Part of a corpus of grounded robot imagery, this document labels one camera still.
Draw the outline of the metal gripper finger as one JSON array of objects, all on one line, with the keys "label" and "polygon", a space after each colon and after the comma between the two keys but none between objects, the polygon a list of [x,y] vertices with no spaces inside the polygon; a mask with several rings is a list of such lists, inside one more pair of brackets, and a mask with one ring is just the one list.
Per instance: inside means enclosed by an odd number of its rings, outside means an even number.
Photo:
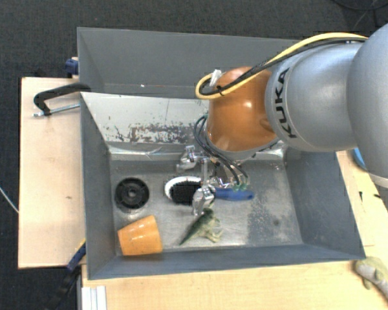
[{"label": "metal gripper finger", "polygon": [[194,145],[185,147],[184,152],[176,164],[177,172],[185,172],[203,168],[204,151],[196,148]]},{"label": "metal gripper finger", "polygon": [[192,213],[195,216],[199,216],[203,213],[205,205],[209,205],[214,200],[214,195],[209,187],[198,188],[192,200]]}]

